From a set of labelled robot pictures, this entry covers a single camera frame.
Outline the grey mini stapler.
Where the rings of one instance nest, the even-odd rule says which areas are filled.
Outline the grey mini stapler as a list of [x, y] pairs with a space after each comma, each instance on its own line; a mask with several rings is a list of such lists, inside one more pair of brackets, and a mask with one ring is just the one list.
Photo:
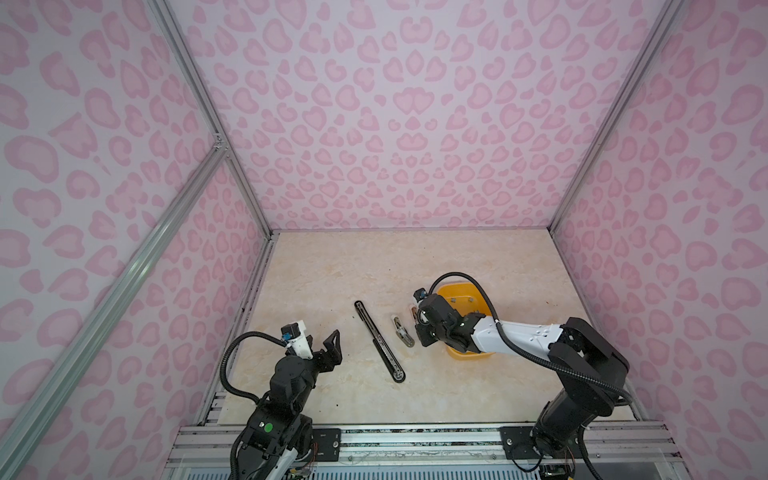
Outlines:
[[399, 316], [393, 316], [392, 317], [392, 323], [395, 329], [395, 333], [397, 337], [404, 343], [404, 345], [408, 348], [413, 348], [415, 346], [415, 340], [413, 337], [409, 334], [407, 329], [405, 328], [404, 324], [402, 323]]

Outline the black long stapler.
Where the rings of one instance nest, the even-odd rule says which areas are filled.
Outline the black long stapler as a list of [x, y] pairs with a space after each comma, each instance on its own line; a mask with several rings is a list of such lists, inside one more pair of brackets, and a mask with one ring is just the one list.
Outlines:
[[388, 346], [378, 327], [374, 323], [370, 314], [368, 313], [364, 303], [361, 300], [354, 302], [354, 308], [356, 313], [370, 332], [372, 336], [372, 342], [375, 346], [382, 362], [384, 363], [388, 373], [395, 383], [403, 383], [406, 379], [406, 374], [399, 361], [395, 357], [391, 348]]

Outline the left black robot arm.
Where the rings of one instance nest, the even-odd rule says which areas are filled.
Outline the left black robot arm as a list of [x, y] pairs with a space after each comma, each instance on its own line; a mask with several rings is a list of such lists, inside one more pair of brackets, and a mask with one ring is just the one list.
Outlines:
[[[235, 387], [228, 378], [230, 358], [243, 341], [252, 338], [285, 349], [261, 396]], [[341, 430], [314, 427], [303, 410], [318, 376], [333, 371], [342, 360], [339, 331], [333, 331], [321, 349], [313, 350], [312, 338], [301, 322], [282, 327], [278, 337], [249, 331], [232, 341], [219, 365], [219, 381], [230, 395], [251, 401], [254, 411], [231, 446], [231, 479], [302, 479], [299, 462], [309, 466], [339, 460]]]

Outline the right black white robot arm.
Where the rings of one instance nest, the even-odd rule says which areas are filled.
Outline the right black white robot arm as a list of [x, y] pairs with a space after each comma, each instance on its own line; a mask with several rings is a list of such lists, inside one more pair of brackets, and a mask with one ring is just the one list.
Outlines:
[[480, 312], [461, 314], [436, 293], [414, 293], [416, 331], [425, 347], [442, 342], [461, 354], [516, 354], [557, 374], [562, 389], [547, 402], [529, 434], [536, 451], [554, 457], [598, 417], [632, 402], [625, 389], [628, 361], [588, 322], [502, 321]]

